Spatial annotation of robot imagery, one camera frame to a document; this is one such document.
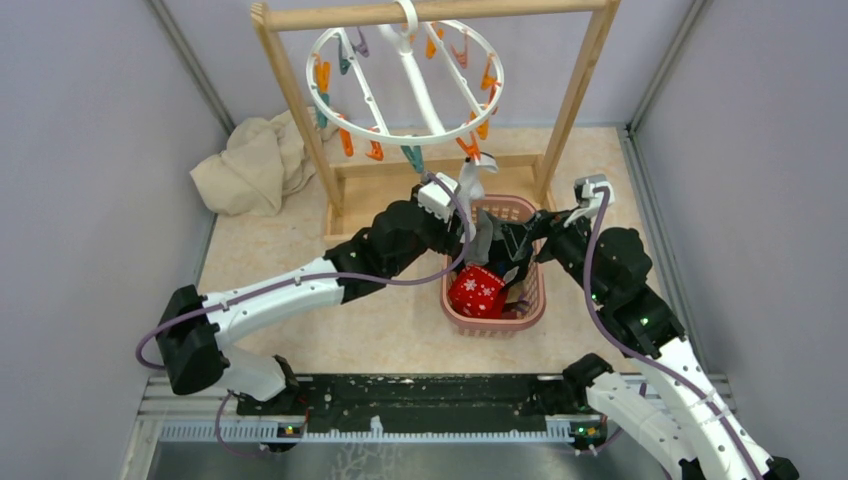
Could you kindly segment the black sock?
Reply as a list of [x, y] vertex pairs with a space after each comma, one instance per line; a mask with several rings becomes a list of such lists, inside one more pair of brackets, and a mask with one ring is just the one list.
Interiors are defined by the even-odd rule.
[[505, 288], [511, 288], [526, 278], [533, 253], [525, 227], [502, 224], [495, 228], [485, 267], [504, 282]]

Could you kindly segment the pink plastic laundry basket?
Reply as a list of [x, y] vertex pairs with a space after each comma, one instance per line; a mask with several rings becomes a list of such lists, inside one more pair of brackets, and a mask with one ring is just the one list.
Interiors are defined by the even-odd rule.
[[[487, 195], [474, 202], [501, 220], [529, 220], [536, 208], [527, 200], [514, 195]], [[544, 276], [537, 263], [532, 262], [529, 273], [507, 290], [500, 318], [477, 318], [456, 310], [450, 302], [449, 290], [456, 284], [457, 273], [441, 279], [440, 302], [443, 312], [460, 335], [469, 337], [512, 337], [534, 326], [546, 309]]]

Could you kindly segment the red snowflake sock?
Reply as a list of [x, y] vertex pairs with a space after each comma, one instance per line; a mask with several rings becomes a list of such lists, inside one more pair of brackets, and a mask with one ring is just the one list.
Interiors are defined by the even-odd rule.
[[462, 316], [500, 319], [506, 303], [506, 282], [488, 269], [466, 266], [448, 289], [451, 308]]

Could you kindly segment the white sock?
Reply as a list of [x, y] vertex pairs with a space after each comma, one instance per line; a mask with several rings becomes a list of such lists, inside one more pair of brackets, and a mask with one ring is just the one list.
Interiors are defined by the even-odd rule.
[[484, 187], [480, 179], [483, 171], [489, 173], [499, 171], [495, 157], [487, 152], [480, 153], [474, 159], [467, 157], [460, 169], [457, 197], [468, 219], [471, 219], [472, 202], [485, 197]]

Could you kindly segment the lilac plastic clip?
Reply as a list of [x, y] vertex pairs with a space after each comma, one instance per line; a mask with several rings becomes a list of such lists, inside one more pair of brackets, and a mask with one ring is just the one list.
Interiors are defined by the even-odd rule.
[[370, 56], [369, 45], [367, 39], [362, 31], [362, 28], [357, 26], [356, 33], [358, 36], [357, 42], [351, 42], [352, 50], [362, 56], [363, 58], [368, 58]]

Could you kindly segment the grey sock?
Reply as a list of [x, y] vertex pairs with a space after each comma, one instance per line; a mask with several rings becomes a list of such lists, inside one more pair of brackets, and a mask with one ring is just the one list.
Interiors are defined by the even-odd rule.
[[470, 243], [466, 263], [484, 266], [493, 261], [507, 260], [509, 253], [503, 231], [505, 221], [482, 208], [476, 210], [476, 215], [476, 234]]

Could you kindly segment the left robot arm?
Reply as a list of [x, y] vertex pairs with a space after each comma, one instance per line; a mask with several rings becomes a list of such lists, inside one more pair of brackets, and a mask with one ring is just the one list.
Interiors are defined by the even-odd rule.
[[175, 290], [154, 336], [176, 395], [220, 387], [262, 401], [277, 414], [292, 411], [300, 388], [278, 358], [237, 347], [237, 342], [287, 318], [339, 306], [387, 285], [425, 252], [455, 254], [467, 244], [467, 213], [449, 219], [411, 200], [391, 203], [371, 226], [288, 273], [229, 291], [202, 295], [193, 284]]

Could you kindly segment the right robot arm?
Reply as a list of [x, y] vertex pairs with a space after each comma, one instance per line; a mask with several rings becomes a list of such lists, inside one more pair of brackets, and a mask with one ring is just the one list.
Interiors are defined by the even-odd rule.
[[769, 454], [747, 434], [716, 391], [677, 316], [647, 284], [652, 261], [639, 233], [601, 229], [602, 219], [542, 210], [525, 222], [492, 223], [497, 252], [563, 267], [581, 286], [600, 333], [664, 403], [653, 406], [588, 354], [563, 372], [567, 406], [606, 415], [669, 479], [799, 478], [790, 459]]

